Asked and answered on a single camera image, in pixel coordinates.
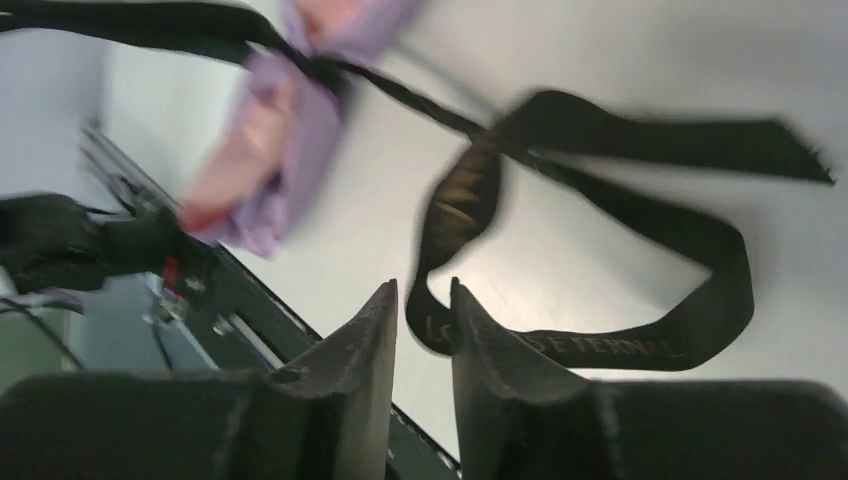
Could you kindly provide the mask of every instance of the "black ribbon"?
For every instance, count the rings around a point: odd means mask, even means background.
[[[542,90],[485,129],[373,70],[338,58],[307,58],[260,14],[230,5],[0,0],[0,11],[9,14],[0,17],[0,32],[64,30],[239,65],[254,44],[261,45],[281,52],[327,88],[337,84],[340,72],[358,75],[402,104],[467,135],[471,145],[440,179],[428,202],[406,305],[412,332],[443,355],[451,354],[451,311],[436,300],[427,279],[495,220],[507,157],[580,192],[627,228],[712,271],[668,314],[648,325],[597,334],[514,332],[569,368],[675,371],[704,363],[732,343],[753,316],[750,267],[742,234],[726,221],[531,151],[834,183],[818,153],[777,119],[625,118],[575,95]]]

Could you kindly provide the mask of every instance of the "cable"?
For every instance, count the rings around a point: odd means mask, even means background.
[[[15,311],[25,316],[33,325],[35,325],[36,328],[41,331],[41,333],[44,334],[45,337],[47,337],[54,345],[56,345],[59,350],[62,351],[62,354],[64,354],[64,356],[68,360],[70,360],[71,363],[74,364],[74,366],[77,367],[77,370],[86,370],[85,364],[82,363],[79,357],[74,355],[74,352],[72,352],[71,349],[68,348],[67,345],[65,345],[65,342],[63,342],[62,339],[59,338],[58,335],[56,335],[56,332],[54,332],[47,325],[47,323],[44,322],[44,319],[32,313],[26,306],[21,305],[18,302],[9,300],[8,298],[0,298],[0,303],[3,303],[9,307],[9,309],[6,311]]]
[[[156,342],[156,348],[159,349],[159,354],[162,356],[162,361],[168,370],[174,370],[174,362],[171,360],[171,355],[168,354],[168,349],[165,348],[165,342],[162,341],[162,330],[159,320],[152,319],[150,321],[150,330],[153,333],[153,340]]]

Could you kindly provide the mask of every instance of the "purple and pink cloth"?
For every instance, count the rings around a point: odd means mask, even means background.
[[[283,33],[306,55],[371,66],[422,0],[283,0]],[[232,120],[181,200],[183,228],[269,257],[309,209],[335,156],[346,102],[284,56],[257,53]]]

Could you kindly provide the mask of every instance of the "purple fabric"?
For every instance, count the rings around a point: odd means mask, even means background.
[[[291,0],[283,9],[284,35],[307,55],[331,53],[370,66],[397,37],[422,0],[372,0],[353,21],[323,37],[315,50],[306,25]],[[281,76],[298,82],[294,119],[279,172],[238,205],[218,225],[194,235],[207,243],[221,242],[269,257],[312,203],[316,190],[336,153],[343,127],[343,102],[309,82],[283,56],[257,54],[249,62],[251,75],[236,103],[238,111],[251,97],[274,88]]]

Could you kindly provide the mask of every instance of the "black cable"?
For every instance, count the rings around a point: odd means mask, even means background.
[[[65,356],[65,358],[70,360],[71,363],[73,363],[74,366],[77,367],[77,370],[86,370],[85,364],[82,363],[79,357],[74,355],[74,352],[72,352],[71,349],[68,348],[67,345],[65,345],[65,342],[63,342],[62,339],[59,338],[58,335],[56,335],[56,332],[54,332],[47,325],[47,323],[44,322],[44,319],[32,313],[26,306],[21,305],[18,302],[9,300],[8,298],[0,298],[0,303],[3,303],[9,307],[9,310],[7,311],[15,311],[25,316],[27,320],[30,321],[30,323],[35,325],[35,327],[38,328],[41,333],[43,333],[44,336],[47,337],[48,340],[50,340],[54,345],[56,345],[59,350],[62,351],[62,354]]]
[[[150,330],[153,333],[153,340],[156,342],[156,348],[159,349],[159,354],[162,356],[162,361],[165,362],[165,366],[168,370],[174,370],[174,362],[171,360],[171,355],[168,353],[168,349],[165,348],[165,342],[162,341],[162,330],[161,325],[158,320],[150,321]]]

